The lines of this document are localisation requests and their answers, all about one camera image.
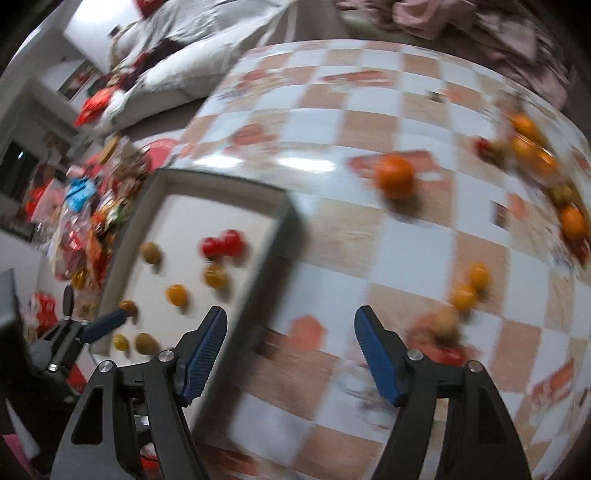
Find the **brown longan on table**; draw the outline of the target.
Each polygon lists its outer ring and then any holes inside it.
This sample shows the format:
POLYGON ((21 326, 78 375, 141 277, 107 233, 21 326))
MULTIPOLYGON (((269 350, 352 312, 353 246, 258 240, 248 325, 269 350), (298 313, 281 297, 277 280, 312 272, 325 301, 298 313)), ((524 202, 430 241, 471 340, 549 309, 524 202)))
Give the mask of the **brown longan on table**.
POLYGON ((460 338, 460 317, 453 307, 437 311, 430 321, 430 330, 434 338, 442 344, 454 344, 460 338))

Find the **brown longan in tray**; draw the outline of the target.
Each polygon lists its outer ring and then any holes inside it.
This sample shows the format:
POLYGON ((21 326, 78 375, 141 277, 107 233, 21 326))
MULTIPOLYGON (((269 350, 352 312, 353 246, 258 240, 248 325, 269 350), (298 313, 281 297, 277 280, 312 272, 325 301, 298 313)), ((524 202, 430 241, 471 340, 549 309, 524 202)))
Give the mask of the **brown longan in tray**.
POLYGON ((162 251, 154 242, 146 242, 140 248, 140 254, 144 262, 150 265, 159 265, 162 261, 162 251))

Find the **white quilt on sofa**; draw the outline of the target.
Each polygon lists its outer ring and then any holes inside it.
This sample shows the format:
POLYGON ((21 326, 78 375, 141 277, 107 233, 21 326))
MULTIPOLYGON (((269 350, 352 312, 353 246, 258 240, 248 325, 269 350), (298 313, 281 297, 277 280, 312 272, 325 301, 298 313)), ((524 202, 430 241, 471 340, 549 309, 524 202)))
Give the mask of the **white quilt on sofa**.
POLYGON ((141 47, 166 39, 179 48, 113 94, 96 128, 122 130, 216 88, 240 57, 296 38, 294 1, 171 1, 140 31, 141 47))

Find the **brown longan near bowl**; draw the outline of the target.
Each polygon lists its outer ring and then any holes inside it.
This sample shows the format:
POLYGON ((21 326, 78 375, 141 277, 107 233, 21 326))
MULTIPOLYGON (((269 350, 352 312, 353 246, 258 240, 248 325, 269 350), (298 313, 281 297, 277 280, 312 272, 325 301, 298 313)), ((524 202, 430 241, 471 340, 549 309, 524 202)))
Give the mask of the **brown longan near bowl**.
POLYGON ((511 153, 511 146, 507 141, 494 140, 490 144, 489 157, 490 161, 497 167, 503 169, 506 167, 507 159, 511 153))

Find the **glass fruit bowl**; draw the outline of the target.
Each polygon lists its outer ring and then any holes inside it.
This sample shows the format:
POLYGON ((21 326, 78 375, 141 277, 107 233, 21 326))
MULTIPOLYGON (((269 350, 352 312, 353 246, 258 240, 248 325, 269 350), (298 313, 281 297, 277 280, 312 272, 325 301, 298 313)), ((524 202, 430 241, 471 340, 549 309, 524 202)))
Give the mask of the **glass fruit bowl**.
POLYGON ((572 179, 571 149, 557 118, 517 91, 495 100, 499 139, 523 175, 545 188, 572 179))

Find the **red cherry tomato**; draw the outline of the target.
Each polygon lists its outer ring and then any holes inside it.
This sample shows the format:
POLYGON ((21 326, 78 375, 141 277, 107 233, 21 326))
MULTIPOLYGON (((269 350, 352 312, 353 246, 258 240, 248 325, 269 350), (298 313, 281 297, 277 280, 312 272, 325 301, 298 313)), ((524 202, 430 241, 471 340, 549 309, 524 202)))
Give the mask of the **red cherry tomato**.
POLYGON ((436 363, 455 367, 462 367, 467 361, 466 351, 462 347, 447 348, 432 345, 427 348, 426 355, 436 363))
POLYGON ((199 242, 198 250, 205 259, 214 261, 224 255, 224 245, 217 237, 207 237, 199 242))
POLYGON ((478 137, 475 140, 475 151, 481 158, 490 157, 493 152, 492 143, 484 137, 478 137))

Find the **white shallow box tray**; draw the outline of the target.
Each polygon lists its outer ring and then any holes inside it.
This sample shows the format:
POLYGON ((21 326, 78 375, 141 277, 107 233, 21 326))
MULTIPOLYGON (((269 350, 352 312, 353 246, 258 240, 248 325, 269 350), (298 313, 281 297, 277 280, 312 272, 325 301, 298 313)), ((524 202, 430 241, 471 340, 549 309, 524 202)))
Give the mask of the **white shallow box tray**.
POLYGON ((152 335, 162 348, 171 348, 182 335, 196 329, 212 306, 228 314, 228 334, 201 397, 185 408, 188 422, 197 420, 211 404, 217 383, 235 349, 235 331, 242 327, 249 305, 266 286, 270 260, 283 253, 297 232, 298 219, 287 191, 229 175, 179 169, 158 169, 142 190, 132 215, 120 232, 98 303, 106 315, 122 300, 132 300, 137 316, 119 328, 134 340, 152 335), (216 292, 204 283, 206 261, 199 242, 235 229, 245 236, 245 255, 224 262, 228 288, 216 292), (159 265, 143 261, 140 248, 156 243, 159 265), (166 289, 184 285, 189 303, 170 304, 166 289))

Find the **large orange tangerine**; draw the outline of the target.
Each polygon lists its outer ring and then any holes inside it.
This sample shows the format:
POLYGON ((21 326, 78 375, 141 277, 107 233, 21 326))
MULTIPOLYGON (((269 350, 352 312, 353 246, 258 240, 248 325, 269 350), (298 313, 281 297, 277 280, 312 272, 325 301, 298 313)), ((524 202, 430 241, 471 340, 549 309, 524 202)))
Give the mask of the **large orange tangerine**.
POLYGON ((415 169, 402 157, 384 156, 377 163, 375 177, 378 188, 389 200, 405 200, 415 193, 415 169))

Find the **yellow-green cherry tomato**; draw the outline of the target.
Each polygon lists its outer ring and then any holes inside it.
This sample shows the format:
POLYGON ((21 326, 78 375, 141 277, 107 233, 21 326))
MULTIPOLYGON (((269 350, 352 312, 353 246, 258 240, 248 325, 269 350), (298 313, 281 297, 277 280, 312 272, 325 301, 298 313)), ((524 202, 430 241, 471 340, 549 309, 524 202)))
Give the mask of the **yellow-green cherry tomato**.
POLYGON ((228 274, 219 263, 211 263, 204 269, 204 283, 215 290, 223 290, 228 286, 228 274))

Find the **snack bags pile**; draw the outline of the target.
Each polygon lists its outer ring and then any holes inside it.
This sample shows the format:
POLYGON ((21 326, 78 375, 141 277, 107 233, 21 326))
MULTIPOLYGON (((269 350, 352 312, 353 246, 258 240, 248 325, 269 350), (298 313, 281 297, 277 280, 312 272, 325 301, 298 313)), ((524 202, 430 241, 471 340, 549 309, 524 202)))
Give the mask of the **snack bags pile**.
POLYGON ((115 243, 154 167, 147 147, 112 136, 96 155, 69 167, 66 179, 31 192, 26 212, 41 229, 41 247, 59 281, 97 291, 115 243))

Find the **lone yellow cherry tomato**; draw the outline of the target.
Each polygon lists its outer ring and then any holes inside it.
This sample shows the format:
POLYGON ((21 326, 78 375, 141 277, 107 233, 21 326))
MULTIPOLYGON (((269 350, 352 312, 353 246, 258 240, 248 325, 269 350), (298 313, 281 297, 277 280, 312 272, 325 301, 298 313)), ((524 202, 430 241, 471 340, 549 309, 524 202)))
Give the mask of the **lone yellow cherry tomato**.
POLYGON ((484 292, 491 281, 488 266, 482 262, 473 263, 468 270, 468 280, 476 292, 484 292))

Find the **red cherry tomato on table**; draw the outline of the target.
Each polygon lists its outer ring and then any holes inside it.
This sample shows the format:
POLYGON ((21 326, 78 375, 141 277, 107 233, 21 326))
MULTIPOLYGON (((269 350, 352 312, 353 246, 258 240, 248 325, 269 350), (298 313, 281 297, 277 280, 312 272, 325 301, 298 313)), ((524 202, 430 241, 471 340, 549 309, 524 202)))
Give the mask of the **red cherry tomato on table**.
POLYGON ((462 347, 447 348, 432 345, 427 348, 426 355, 436 363, 455 367, 462 367, 467 361, 466 351, 462 347))

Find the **pink clothes pile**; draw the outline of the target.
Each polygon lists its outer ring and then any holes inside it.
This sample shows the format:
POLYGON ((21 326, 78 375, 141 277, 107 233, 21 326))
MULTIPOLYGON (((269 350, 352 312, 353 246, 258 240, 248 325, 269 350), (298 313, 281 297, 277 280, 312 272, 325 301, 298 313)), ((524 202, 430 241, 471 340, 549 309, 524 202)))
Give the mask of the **pink clothes pile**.
POLYGON ((557 109, 574 68, 556 35, 519 1, 336 1, 383 34, 404 33, 490 68, 557 109))

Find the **orange tangerine near stick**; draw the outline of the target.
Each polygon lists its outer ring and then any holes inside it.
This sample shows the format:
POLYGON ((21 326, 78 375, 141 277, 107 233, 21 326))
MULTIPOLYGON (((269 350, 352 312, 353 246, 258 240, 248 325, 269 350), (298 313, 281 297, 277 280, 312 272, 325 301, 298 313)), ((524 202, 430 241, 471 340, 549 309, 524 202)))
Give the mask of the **orange tangerine near stick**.
POLYGON ((568 205, 561 209, 558 218, 562 233, 570 242, 580 242, 587 237, 586 218, 575 205, 568 205))

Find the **brown longan fruit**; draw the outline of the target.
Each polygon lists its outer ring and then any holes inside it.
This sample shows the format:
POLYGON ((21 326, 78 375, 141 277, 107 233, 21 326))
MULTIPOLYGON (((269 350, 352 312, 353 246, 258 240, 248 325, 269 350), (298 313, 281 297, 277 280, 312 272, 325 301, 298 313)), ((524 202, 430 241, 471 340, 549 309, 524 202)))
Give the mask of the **brown longan fruit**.
POLYGON ((143 356, 154 356, 160 351, 158 341, 148 333, 139 333, 134 338, 136 352, 143 356))

